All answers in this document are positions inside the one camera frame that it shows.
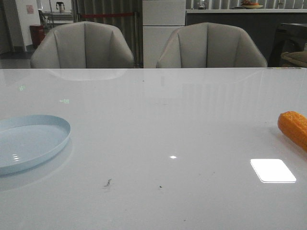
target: chair backrest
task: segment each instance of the chair backrest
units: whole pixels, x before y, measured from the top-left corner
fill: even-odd
[[[175,30],[157,63],[158,68],[266,66],[266,59],[243,29],[216,23]]]
[[[133,54],[111,25],[79,22],[53,28],[31,57],[32,68],[132,68]]]

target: white table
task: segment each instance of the white table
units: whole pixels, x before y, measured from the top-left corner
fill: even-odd
[[[0,177],[2,230],[306,229],[307,154],[277,127],[307,116],[306,69],[3,69],[0,95],[0,119],[71,125],[55,158]],[[262,183],[262,158],[296,182]]]

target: trash can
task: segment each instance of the trash can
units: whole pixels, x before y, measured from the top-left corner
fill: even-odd
[[[31,32],[33,47],[37,48],[45,38],[44,27],[42,25],[31,25],[30,32]]]

